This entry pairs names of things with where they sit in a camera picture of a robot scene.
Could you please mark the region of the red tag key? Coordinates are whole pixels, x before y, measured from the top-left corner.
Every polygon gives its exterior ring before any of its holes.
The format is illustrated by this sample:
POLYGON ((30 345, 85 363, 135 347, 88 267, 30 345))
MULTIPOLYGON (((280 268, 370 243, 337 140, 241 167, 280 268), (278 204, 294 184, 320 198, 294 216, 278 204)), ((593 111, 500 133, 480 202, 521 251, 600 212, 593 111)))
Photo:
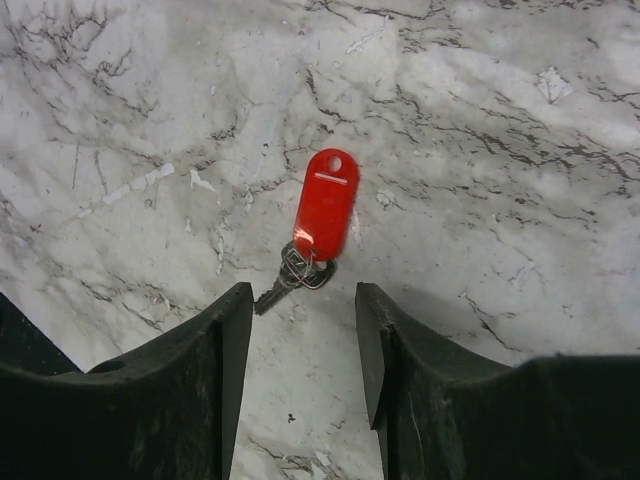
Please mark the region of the red tag key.
POLYGON ((327 148, 309 161, 303 182, 292 240, 281 250, 281 264, 272 287, 255 302, 263 315, 297 288, 317 290, 337 269, 349 228, 359 181, 355 159, 327 148))

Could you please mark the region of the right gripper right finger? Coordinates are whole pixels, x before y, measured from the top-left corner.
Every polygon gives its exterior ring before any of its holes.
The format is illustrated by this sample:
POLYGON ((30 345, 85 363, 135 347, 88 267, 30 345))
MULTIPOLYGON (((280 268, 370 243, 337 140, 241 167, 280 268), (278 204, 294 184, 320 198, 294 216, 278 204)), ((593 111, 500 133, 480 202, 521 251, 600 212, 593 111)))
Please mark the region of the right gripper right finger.
POLYGON ((635 479, 639 359, 537 357, 509 367, 361 283, 356 328, 388 479, 635 479))

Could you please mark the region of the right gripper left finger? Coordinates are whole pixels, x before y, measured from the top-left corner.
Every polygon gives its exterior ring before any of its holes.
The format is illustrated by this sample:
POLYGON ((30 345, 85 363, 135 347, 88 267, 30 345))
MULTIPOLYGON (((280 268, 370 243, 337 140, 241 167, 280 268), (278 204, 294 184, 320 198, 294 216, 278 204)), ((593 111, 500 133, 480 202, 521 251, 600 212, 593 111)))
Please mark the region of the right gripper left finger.
POLYGON ((89 371, 1 302, 5 479, 226 479, 242 401, 253 292, 89 371))

